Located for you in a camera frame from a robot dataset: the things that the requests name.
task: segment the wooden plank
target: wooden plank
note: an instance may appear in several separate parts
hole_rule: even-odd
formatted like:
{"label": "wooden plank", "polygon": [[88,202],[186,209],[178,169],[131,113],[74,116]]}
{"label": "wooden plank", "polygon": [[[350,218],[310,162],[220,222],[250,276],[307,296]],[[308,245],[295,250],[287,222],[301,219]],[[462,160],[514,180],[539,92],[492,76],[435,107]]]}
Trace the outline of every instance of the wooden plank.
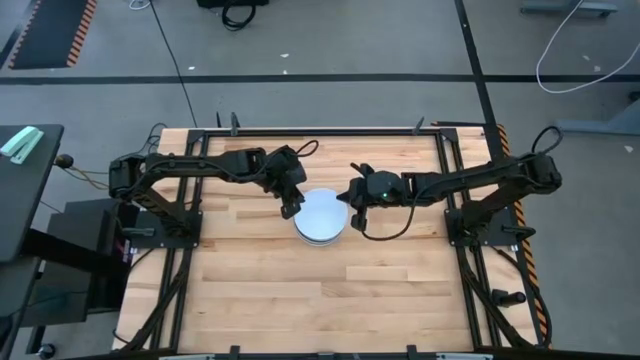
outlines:
{"label": "wooden plank", "polygon": [[[482,128],[459,128],[458,134],[465,167],[489,160]],[[159,151],[183,153],[186,136],[186,129],[165,129]],[[298,148],[312,139],[214,138],[209,153],[258,146],[273,151],[284,144]],[[308,177],[302,191],[345,191],[349,179],[358,176],[350,162],[393,172],[440,172],[435,143],[428,137],[318,140],[318,151],[301,159]],[[178,183],[165,179],[154,188],[172,199]],[[471,195],[481,198],[494,189],[476,189]],[[445,202],[417,209],[411,228],[397,240],[368,241],[347,228],[337,243],[322,248],[297,237],[291,221],[280,217],[280,205],[257,186],[204,181],[202,239],[192,259],[181,353],[227,353],[231,345],[246,353],[404,352],[407,344],[420,351],[472,349],[455,252],[444,226]],[[368,233],[396,233],[407,216],[408,209],[372,209]],[[164,253],[156,250],[132,272],[117,330],[125,338],[135,334],[155,305]],[[485,254],[492,286],[522,291],[511,264]],[[504,313],[525,337],[535,339],[525,306]],[[168,344],[172,314],[162,345]]]}

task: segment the floor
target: floor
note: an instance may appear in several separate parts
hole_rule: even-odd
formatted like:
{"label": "floor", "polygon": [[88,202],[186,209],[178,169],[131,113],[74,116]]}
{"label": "floor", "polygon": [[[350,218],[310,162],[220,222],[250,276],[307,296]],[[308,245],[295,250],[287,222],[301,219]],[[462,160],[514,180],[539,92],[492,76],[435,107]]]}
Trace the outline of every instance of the floor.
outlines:
{"label": "floor", "polygon": [[[0,2],[0,44],[23,21],[28,2]],[[79,167],[89,170],[105,169],[111,159],[138,149],[158,121],[192,127],[151,9],[130,11],[127,2],[98,1],[74,68],[0,69],[0,84],[14,77],[66,83],[78,78],[67,85],[0,85],[0,124],[63,124],[60,152],[72,154]],[[581,18],[565,27],[542,67],[544,74],[601,75],[629,56],[638,41],[640,2],[611,2],[621,11],[608,19]],[[534,74],[560,22],[553,16],[523,16],[519,3],[464,1],[485,75]],[[195,1],[157,0],[155,6],[181,73],[192,79],[186,89],[201,127],[215,127],[216,111],[225,124],[236,112],[243,126],[409,126],[422,116],[485,121],[473,82],[400,78],[428,73],[472,79],[454,1],[272,0],[258,9],[249,28],[236,33],[224,30],[215,10],[198,8]],[[385,73],[396,74],[398,81],[231,83],[216,77],[285,73]],[[640,57],[623,73],[640,74]],[[143,84],[138,78],[108,84],[111,77],[126,76],[156,82]],[[557,119],[606,121],[639,88],[613,82],[550,95],[531,82],[487,84],[495,119],[506,126],[515,153],[527,151],[537,132]],[[532,244],[552,314],[554,348],[640,354],[635,336],[640,323],[635,258],[640,193],[634,181],[640,176],[634,166],[640,161],[640,138],[571,134],[553,156],[563,187],[524,204],[528,224],[538,230]],[[104,196],[54,170],[43,200],[62,208],[67,201]],[[33,226],[46,229],[51,213],[41,206]],[[83,324],[51,327],[45,340],[58,345],[59,358],[105,353],[116,319],[117,314],[101,314]],[[30,357],[23,355],[27,335],[23,332],[16,343],[14,359]]]}

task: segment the orange and black hazard stripe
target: orange and black hazard stripe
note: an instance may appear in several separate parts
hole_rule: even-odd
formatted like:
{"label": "orange and black hazard stripe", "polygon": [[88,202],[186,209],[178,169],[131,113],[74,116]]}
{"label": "orange and black hazard stripe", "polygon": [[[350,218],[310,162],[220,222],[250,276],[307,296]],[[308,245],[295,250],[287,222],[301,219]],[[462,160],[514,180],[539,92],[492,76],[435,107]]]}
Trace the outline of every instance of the orange and black hazard stripe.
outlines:
{"label": "orange and black hazard stripe", "polygon": [[[505,156],[511,155],[511,150],[509,149],[509,140],[507,139],[507,133],[503,125],[498,125],[498,134],[500,135],[500,143],[502,145],[502,151]],[[518,226],[526,226],[526,221],[524,218],[524,211],[522,210],[522,203],[520,201],[516,201],[513,204],[513,209],[515,212],[516,220]],[[536,288],[539,288],[540,285],[538,283],[538,273],[536,272],[536,263],[533,260],[533,251],[531,250],[531,243],[529,239],[524,239],[520,243],[522,247],[522,254],[524,255],[524,260],[526,264],[526,272],[529,276],[529,280],[531,280],[531,284]],[[543,338],[547,336],[547,318],[544,315],[544,311],[542,311],[542,305],[538,301],[538,299],[534,299],[535,312],[537,315],[537,322],[539,325],[540,334]]]}
{"label": "orange and black hazard stripe", "polygon": [[69,49],[67,66],[74,66],[78,62],[80,51],[82,50],[82,45],[84,45],[84,41],[87,38],[91,20],[93,20],[93,15],[96,12],[96,5],[96,0],[87,0],[84,12],[82,13],[82,18],[80,19],[80,24],[78,24],[78,30],[76,31],[76,35],[73,37],[71,49]]}
{"label": "orange and black hazard stripe", "polygon": [[9,58],[9,69],[13,69],[13,67],[15,66],[16,56],[18,55],[18,52],[20,52],[20,47],[22,46],[24,37],[27,36],[27,34],[29,33],[29,27],[31,27],[31,23],[33,22],[33,19],[35,19],[38,9],[40,9],[41,2],[42,0],[38,0],[36,1],[35,5],[33,5],[33,10],[31,11],[31,16],[29,17],[29,21],[27,21],[27,24],[22,29],[22,34],[20,35],[20,38],[16,43],[16,47],[15,47],[15,50],[13,51],[13,55],[11,55],[11,58]]}

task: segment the butcher block tabletop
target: butcher block tabletop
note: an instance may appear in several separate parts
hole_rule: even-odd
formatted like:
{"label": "butcher block tabletop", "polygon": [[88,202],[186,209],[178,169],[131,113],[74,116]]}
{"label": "butcher block tabletop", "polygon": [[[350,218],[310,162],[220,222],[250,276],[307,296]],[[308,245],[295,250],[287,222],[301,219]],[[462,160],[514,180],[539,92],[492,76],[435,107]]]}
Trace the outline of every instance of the butcher block tabletop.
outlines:
{"label": "butcher block tabletop", "polygon": [[[159,152],[184,154],[188,131],[165,129]],[[457,132],[465,167],[490,160],[482,127]],[[308,178],[299,185],[302,192],[346,191],[359,176],[351,162],[395,173],[441,171],[432,136],[216,137],[208,154],[253,147],[271,152],[285,144],[296,149],[313,139],[320,142],[317,152],[300,159]],[[154,188],[173,200],[178,183],[165,179]],[[471,197],[493,190],[475,189]],[[204,180],[202,234],[189,272],[179,353],[228,353],[232,345],[242,353],[405,352],[408,344],[421,352],[473,350],[456,252],[447,240],[445,201],[417,208],[409,231],[396,240],[366,240],[347,225],[339,241],[326,247],[301,240],[280,206],[257,185]],[[394,234],[408,214],[408,208],[371,209],[367,233]],[[131,339],[155,306],[165,255],[156,249],[132,270],[120,337]],[[484,257],[492,288],[524,292],[509,262],[494,251]],[[475,303],[489,345],[486,316]],[[536,342],[528,306],[502,311],[525,339]],[[170,307],[161,347],[169,343],[173,313]],[[114,340],[113,346],[123,343]]]}

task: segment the white cable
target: white cable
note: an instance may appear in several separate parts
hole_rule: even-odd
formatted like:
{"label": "white cable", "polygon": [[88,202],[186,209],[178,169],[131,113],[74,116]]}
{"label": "white cable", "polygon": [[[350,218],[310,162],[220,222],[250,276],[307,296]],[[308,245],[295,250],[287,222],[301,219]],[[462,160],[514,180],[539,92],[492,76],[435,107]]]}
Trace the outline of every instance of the white cable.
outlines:
{"label": "white cable", "polygon": [[599,79],[596,79],[596,80],[594,80],[592,82],[589,82],[589,83],[586,83],[586,84],[582,84],[582,85],[576,86],[574,88],[565,89],[565,90],[550,90],[550,89],[547,89],[546,87],[544,87],[544,85],[542,85],[542,81],[540,81],[540,64],[542,64],[542,61],[544,60],[545,56],[547,56],[547,52],[549,52],[549,48],[551,47],[551,45],[555,41],[556,36],[558,36],[558,33],[560,32],[560,30],[562,30],[562,27],[564,27],[564,24],[566,24],[567,21],[569,21],[571,16],[573,16],[573,14],[580,8],[580,5],[582,5],[583,2],[584,2],[584,0],[580,0],[580,2],[578,2],[576,7],[573,9],[573,11],[571,11],[569,13],[569,16],[567,16],[567,18],[564,19],[564,21],[560,24],[560,26],[558,27],[556,32],[553,34],[553,36],[551,36],[551,39],[549,40],[549,43],[547,44],[547,48],[544,49],[544,52],[542,53],[542,56],[540,56],[540,60],[538,60],[538,64],[536,65],[536,79],[538,80],[538,85],[540,86],[540,88],[542,88],[542,90],[548,92],[549,94],[566,94],[566,93],[570,93],[572,91],[584,89],[587,86],[591,86],[593,84],[596,84],[596,83],[599,83],[599,82],[601,82],[603,80],[606,80],[606,79],[612,77],[613,75],[617,74],[618,72],[620,72],[620,70],[622,70],[625,67],[627,67],[627,65],[629,65],[631,60],[633,60],[633,58],[638,53],[638,50],[640,49],[640,42],[639,42],[638,45],[636,46],[635,50],[633,50],[633,53],[631,54],[629,59],[627,59],[627,61],[625,61],[624,64],[622,64],[619,68],[615,69],[609,75],[605,75],[605,76],[603,76],[603,77],[601,77]]}
{"label": "white cable", "polygon": [[143,0],[131,0],[131,2],[129,2],[129,9],[135,10],[135,11],[144,10],[144,9],[148,8],[149,5],[151,5],[151,0],[147,0],[146,4],[144,4],[142,6],[135,7],[135,6],[133,6],[133,3],[136,3],[136,2],[143,2]]}

